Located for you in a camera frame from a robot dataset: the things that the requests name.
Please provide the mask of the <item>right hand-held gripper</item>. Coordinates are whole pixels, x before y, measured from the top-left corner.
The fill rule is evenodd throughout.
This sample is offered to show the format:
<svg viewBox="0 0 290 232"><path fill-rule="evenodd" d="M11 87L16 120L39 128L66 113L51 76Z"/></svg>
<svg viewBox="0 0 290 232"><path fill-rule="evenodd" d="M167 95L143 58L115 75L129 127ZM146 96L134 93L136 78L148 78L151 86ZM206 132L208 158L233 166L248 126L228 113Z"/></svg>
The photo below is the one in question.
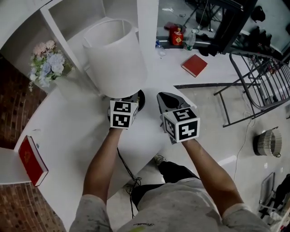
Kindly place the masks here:
<svg viewBox="0 0 290 232"><path fill-rule="evenodd" d="M199 137L200 118L195 114L196 107L168 92L159 92L157 101L162 121L160 126L172 144Z"/></svg>

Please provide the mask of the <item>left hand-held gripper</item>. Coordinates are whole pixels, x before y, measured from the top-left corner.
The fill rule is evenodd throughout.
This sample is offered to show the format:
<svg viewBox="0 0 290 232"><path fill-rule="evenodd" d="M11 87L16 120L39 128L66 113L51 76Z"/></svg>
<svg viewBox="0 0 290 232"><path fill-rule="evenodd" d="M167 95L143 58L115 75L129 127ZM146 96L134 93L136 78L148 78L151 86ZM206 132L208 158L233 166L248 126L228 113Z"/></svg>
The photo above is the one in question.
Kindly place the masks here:
<svg viewBox="0 0 290 232"><path fill-rule="evenodd" d="M112 98L109 108L111 128L128 129L136 118L138 108L138 93L122 99Z"/></svg>

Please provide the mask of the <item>white shade table lamp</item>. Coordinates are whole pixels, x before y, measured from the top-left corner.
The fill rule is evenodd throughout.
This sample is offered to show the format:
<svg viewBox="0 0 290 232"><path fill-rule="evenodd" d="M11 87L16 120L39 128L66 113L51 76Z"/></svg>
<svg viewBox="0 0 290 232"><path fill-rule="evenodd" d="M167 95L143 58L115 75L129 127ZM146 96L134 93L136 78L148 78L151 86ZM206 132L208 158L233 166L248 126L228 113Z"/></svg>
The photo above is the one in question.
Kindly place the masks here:
<svg viewBox="0 0 290 232"><path fill-rule="evenodd" d="M147 68L133 25L124 19L110 19L84 33L92 81L110 98L137 94L147 80Z"/></svg>

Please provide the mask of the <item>person's left forearm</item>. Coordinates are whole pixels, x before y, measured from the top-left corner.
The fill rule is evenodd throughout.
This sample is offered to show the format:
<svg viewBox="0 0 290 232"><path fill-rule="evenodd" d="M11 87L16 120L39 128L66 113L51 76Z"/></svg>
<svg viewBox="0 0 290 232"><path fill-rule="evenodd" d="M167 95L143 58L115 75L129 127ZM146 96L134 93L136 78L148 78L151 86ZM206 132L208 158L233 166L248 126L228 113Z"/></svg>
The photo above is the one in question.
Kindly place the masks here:
<svg viewBox="0 0 290 232"><path fill-rule="evenodd" d="M114 170L117 147L122 129L111 128L99 150L89 164L83 184L83 195L94 195L104 203Z"/></svg>

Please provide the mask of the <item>person's right forearm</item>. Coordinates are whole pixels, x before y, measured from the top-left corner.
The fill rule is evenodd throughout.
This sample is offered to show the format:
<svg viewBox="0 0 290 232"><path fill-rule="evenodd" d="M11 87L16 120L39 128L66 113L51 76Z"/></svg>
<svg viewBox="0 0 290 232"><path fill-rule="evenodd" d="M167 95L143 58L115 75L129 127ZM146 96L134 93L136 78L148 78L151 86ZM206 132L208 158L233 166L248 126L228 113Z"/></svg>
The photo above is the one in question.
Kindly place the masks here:
<svg viewBox="0 0 290 232"><path fill-rule="evenodd" d="M221 216L231 206L243 203L233 179L195 139L182 144Z"/></svg>

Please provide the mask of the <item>white desk with shelves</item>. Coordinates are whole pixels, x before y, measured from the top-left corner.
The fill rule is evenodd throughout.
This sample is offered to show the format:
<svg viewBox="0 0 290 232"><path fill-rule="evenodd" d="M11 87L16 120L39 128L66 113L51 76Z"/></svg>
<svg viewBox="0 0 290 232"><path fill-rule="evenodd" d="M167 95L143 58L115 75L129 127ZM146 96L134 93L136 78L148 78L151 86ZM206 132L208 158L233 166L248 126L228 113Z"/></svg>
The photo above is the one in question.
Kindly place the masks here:
<svg viewBox="0 0 290 232"><path fill-rule="evenodd" d="M121 137L109 194L115 194L168 142L160 127L157 93L179 94L191 81L182 68L183 50L154 54L143 86L145 106ZM58 88L48 95L28 91L28 79L0 54L0 232L68 230L82 193L88 165L107 135L108 99L90 89L64 97ZM25 136L39 144L49 172L38 188L29 183L18 149Z"/></svg>

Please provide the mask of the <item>person's white shoe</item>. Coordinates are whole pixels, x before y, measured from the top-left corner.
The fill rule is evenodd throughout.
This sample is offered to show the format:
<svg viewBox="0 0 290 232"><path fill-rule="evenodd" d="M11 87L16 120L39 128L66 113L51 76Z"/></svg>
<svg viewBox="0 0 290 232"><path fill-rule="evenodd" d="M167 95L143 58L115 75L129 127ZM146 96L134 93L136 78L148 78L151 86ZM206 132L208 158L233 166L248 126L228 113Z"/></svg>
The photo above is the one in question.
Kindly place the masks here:
<svg viewBox="0 0 290 232"><path fill-rule="evenodd" d="M163 157L162 155L156 154L154 156L154 163L159 166L162 162L166 162L165 157Z"/></svg>

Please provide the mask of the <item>black metal chair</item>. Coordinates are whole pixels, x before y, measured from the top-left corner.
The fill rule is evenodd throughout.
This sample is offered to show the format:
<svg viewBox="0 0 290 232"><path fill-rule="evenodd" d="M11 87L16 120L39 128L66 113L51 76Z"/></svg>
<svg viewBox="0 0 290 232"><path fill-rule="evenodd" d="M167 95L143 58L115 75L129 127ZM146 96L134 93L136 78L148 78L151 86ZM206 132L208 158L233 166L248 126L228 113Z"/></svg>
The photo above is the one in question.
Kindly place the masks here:
<svg viewBox="0 0 290 232"><path fill-rule="evenodd" d="M230 62L238 79L213 95L219 97L226 117L223 127L247 119L256 119L290 101L290 65L270 55L234 50ZM231 121L223 93L230 87L242 87L242 99L250 108L249 116Z"/></svg>

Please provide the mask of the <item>person's black trouser leg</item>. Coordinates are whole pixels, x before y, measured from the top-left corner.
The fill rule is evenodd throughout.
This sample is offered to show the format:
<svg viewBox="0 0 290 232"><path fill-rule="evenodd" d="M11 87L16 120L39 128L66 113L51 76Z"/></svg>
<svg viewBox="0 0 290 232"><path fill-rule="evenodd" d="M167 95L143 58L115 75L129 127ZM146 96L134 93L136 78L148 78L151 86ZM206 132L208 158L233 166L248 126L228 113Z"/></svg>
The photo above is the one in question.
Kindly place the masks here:
<svg viewBox="0 0 290 232"><path fill-rule="evenodd" d="M163 175L165 183L176 183L183 179L195 178L199 179L193 172L185 166L178 165L170 161L160 161L157 164L159 172ZM133 204L139 210L139 202L146 192L161 187L164 184L145 184L137 186L132 190L131 199Z"/></svg>

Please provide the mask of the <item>thin red book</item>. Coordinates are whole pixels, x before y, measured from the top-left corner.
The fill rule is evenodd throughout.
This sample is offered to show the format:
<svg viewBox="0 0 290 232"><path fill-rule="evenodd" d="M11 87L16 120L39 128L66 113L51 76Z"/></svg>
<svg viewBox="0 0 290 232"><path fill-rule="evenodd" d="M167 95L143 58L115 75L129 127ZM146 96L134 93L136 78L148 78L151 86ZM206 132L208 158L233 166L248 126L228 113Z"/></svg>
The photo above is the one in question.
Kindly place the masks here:
<svg viewBox="0 0 290 232"><path fill-rule="evenodd" d="M193 77L197 77L206 68L207 64L207 62L205 62L203 59L195 54L188 58L181 65L181 67Z"/></svg>

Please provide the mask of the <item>person's grey speckled t-shirt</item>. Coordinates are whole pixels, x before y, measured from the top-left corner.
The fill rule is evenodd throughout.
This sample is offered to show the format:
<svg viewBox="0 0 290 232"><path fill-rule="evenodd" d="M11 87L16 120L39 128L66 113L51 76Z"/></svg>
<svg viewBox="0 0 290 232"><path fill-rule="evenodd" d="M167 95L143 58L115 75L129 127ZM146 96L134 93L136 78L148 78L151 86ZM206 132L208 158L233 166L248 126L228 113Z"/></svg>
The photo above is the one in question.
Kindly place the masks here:
<svg viewBox="0 0 290 232"><path fill-rule="evenodd" d="M150 190L137 207L137 215L117 232L271 232L244 203L220 216L196 178Z"/></svg>

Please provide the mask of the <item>woven grey basket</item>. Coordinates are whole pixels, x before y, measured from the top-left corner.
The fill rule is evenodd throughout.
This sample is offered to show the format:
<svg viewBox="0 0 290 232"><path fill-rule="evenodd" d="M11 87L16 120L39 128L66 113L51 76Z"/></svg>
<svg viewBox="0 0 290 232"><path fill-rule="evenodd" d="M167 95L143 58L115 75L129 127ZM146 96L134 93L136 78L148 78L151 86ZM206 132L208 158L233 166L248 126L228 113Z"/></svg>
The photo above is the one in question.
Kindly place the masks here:
<svg viewBox="0 0 290 232"><path fill-rule="evenodd" d="M278 129L275 127L271 130L266 130L253 139L253 150L255 155L258 156L272 156L281 157L282 136Z"/></svg>

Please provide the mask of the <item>clear plastic water bottle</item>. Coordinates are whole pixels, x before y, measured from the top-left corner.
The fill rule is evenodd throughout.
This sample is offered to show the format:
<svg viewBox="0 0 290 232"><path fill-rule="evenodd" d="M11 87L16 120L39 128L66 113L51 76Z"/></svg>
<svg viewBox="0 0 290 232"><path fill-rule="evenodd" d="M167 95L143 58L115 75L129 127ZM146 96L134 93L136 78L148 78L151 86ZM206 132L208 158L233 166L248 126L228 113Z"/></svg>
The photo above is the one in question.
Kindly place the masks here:
<svg viewBox="0 0 290 232"><path fill-rule="evenodd" d="M187 39L184 43L184 49L191 51L193 49L193 46L196 41L196 33L198 32L197 28L194 28L191 30L191 32L188 34Z"/></svg>

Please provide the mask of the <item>red bottle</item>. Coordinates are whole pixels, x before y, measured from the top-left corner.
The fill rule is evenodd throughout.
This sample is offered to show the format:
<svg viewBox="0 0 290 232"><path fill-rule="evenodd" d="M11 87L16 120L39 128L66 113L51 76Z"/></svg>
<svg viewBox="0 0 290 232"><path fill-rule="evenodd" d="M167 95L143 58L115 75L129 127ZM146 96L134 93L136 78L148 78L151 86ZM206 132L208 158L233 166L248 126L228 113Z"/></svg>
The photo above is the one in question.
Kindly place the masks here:
<svg viewBox="0 0 290 232"><path fill-rule="evenodd" d="M180 46L183 44L184 35L182 29L178 26L171 26L169 29L169 38L173 46Z"/></svg>

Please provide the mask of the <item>thick red hardcover book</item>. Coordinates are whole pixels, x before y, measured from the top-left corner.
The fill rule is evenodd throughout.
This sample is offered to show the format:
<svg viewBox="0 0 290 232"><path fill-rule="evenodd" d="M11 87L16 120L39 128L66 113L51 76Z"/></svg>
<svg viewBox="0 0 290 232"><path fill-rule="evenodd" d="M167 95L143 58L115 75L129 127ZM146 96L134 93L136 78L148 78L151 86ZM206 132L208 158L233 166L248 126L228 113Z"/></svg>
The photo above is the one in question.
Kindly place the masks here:
<svg viewBox="0 0 290 232"><path fill-rule="evenodd" d="M31 136L25 136L18 153L30 181L38 187L48 174L48 169Z"/></svg>

